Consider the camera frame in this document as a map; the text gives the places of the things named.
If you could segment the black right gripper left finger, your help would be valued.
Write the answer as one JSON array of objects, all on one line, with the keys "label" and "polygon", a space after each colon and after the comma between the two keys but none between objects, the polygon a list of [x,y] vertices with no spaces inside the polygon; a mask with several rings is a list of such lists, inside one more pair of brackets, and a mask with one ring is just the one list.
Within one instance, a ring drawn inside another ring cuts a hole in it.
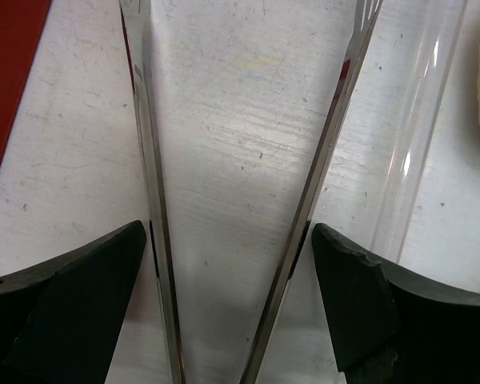
[{"label": "black right gripper left finger", "polygon": [[130,222],[0,277],[0,383],[104,383],[146,232]]}]

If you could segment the metal serving tongs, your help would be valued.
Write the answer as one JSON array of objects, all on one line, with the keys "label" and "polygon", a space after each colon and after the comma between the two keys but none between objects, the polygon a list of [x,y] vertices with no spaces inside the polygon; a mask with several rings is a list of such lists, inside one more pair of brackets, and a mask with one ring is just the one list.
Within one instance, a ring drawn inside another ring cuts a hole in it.
[{"label": "metal serving tongs", "polygon": [[[185,383],[187,379],[153,88],[151,3],[121,1],[119,7],[132,82],[139,147],[145,172],[150,240],[154,253],[170,378],[173,383]],[[258,380],[381,8],[380,1],[359,1],[356,4],[353,31],[346,48],[341,73],[243,368],[240,378],[242,383],[256,383]]]}]

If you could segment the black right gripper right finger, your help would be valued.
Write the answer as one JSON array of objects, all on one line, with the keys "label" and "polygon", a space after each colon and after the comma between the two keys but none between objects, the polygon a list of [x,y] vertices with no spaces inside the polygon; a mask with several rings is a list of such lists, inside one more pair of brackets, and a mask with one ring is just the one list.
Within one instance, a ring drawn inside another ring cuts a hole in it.
[{"label": "black right gripper right finger", "polygon": [[312,232],[336,366],[349,383],[480,383],[480,294]]}]

